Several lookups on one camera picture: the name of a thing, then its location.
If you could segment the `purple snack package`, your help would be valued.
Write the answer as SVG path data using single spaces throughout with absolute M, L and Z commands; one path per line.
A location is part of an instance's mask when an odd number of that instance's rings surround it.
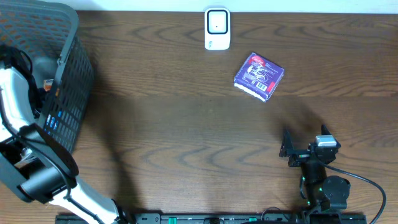
M 253 52 L 234 77 L 234 86 L 266 102 L 283 78 L 284 72 L 279 65 Z

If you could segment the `orange tissue pack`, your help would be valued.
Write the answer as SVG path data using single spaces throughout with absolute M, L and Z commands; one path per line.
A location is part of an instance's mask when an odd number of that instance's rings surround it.
M 47 95 L 49 95 L 51 93 L 51 90 L 52 90 L 52 87 L 53 87 L 53 81 L 54 81 L 54 79 L 46 79 L 46 80 L 44 80 L 44 84 L 43 84 L 43 88 L 42 88 L 42 90 L 43 90 L 42 95 L 43 96 L 47 96 Z M 59 88 L 59 86 L 57 86 L 57 89 L 54 92 L 54 95 L 58 96 L 59 92 L 60 92 L 60 88 Z

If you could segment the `blue snack bar wrapper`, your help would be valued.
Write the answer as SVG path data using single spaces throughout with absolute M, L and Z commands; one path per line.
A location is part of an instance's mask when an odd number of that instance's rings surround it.
M 58 128 L 62 113 L 63 111 L 60 110 L 56 116 L 52 116 L 51 114 L 47 116 L 46 125 L 49 127 L 49 129 L 55 131 Z

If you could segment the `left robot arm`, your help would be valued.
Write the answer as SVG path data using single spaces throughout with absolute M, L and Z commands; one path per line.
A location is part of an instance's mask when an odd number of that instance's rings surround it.
M 129 223 L 115 201 L 78 176 L 72 158 L 79 121 L 67 109 L 45 114 L 31 58 L 1 46 L 1 181 L 21 200 L 58 205 L 87 223 Z

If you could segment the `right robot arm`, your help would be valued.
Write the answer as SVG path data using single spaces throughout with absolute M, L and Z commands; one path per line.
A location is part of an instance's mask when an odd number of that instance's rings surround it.
M 288 157 L 289 167 L 300 167 L 300 194 L 308 205 L 292 216 L 296 223 L 343 223 L 351 184 L 337 175 L 327 175 L 326 165 L 336 159 L 341 145 L 325 125 L 306 149 L 295 149 L 288 130 L 284 130 L 279 156 Z

